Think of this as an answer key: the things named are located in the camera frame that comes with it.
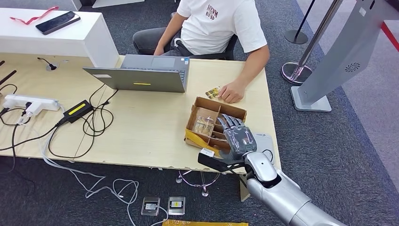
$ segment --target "speaker grille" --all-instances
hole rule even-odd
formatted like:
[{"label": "speaker grille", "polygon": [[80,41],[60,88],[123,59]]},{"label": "speaker grille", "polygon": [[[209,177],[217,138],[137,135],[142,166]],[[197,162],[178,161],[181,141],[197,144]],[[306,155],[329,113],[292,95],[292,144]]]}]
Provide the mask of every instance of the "speaker grille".
[{"label": "speaker grille", "polygon": [[359,68],[360,68],[360,63],[357,63],[357,62],[352,63],[345,67],[345,72],[348,72],[348,73],[354,72],[354,71],[358,70]]}]

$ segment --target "robotic arm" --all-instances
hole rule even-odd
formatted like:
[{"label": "robotic arm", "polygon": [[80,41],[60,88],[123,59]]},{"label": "robotic arm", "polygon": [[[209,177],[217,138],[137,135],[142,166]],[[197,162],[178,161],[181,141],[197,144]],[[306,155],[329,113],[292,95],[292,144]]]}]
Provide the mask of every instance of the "robotic arm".
[{"label": "robotic arm", "polygon": [[198,162],[217,171],[245,167],[247,189],[287,226],[346,226],[311,203],[293,180],[274,167],[266,155],[256,151],[255,139],[244,123],[223,114],[217,120],[231,147],[226,159],[200,153]]}]

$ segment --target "office chair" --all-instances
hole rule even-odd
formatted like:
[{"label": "office chair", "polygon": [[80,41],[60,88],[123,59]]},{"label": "office chair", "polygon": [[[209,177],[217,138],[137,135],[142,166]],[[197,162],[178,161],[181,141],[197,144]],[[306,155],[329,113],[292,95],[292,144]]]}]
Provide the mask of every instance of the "office chair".
[{"label": "office chair", "polygon": [[[175,15],[176,12],[173,12],[170,15],[170,18]],[[237,35],[233,35],[229,41],[229,44],[226,47],[226,50],[223,53],[213,53],[213,54],[203,54],[203,55],[193,55],[190,56],[191,59],[206,59],[206,60],[234,60],[234,46],[237,42]]]}]

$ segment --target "laptop touchpad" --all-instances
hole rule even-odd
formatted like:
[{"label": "laptop touchpad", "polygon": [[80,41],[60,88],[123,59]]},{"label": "laptop touchpad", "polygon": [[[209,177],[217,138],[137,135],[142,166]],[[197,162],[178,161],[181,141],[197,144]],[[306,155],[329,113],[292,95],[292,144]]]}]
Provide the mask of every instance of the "laptop touchpad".
[{"label": "laptop touchpad", "polygon": [[152,68],[161,68],[161,67],[174,67],[175,59],[168,57],[154,57],[152,60]]}]

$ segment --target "cardboard box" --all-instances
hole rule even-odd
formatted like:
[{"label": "cardboard box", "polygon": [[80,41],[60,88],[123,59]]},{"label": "cardboard box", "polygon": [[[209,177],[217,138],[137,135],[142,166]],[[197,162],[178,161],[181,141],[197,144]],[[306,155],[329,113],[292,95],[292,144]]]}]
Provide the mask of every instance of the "cardboard box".
[{"label": "cardboard box", "polygon": [[[197,97],[194,105],[191,107],[190,118],[188,119],[185,129],[184,140],[187,144],[197,146],[200,148],[207,148],[219,155],[219,150],[224,153],[230,152],[230,146],[227,143],[226,137],[223,134],[223,129],[220,123],[216,120],[221,117],[220,114],[227,114],[241,119],[245,122],[247,111],[241,108],[233,107],[228,104],[220,103],[203,97]],[[212,133],[205,135],[195,132],[195,125],[198,117],[210,118],[213,120]]]}]

